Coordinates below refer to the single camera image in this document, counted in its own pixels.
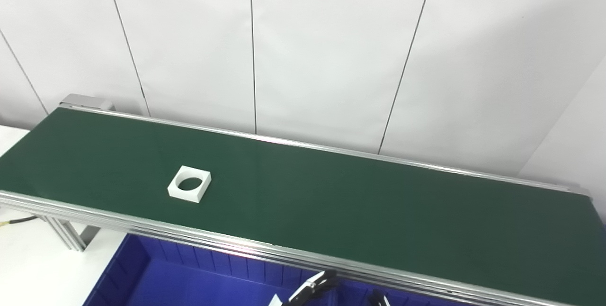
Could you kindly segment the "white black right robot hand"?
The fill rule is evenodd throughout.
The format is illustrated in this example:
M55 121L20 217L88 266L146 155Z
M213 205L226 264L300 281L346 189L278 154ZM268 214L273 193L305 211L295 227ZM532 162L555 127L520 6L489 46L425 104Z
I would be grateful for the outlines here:
M379 289L373 289L367 300L370 306L391 306L387 296Z

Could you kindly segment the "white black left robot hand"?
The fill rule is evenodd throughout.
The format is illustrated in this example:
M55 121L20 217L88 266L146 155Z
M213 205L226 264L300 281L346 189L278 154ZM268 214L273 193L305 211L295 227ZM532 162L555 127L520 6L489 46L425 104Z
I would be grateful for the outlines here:
M268 306L304 306L309 300L322 297L338 285L339 278L336 270L324 270L303 282L295 292L285 301L275 294Z

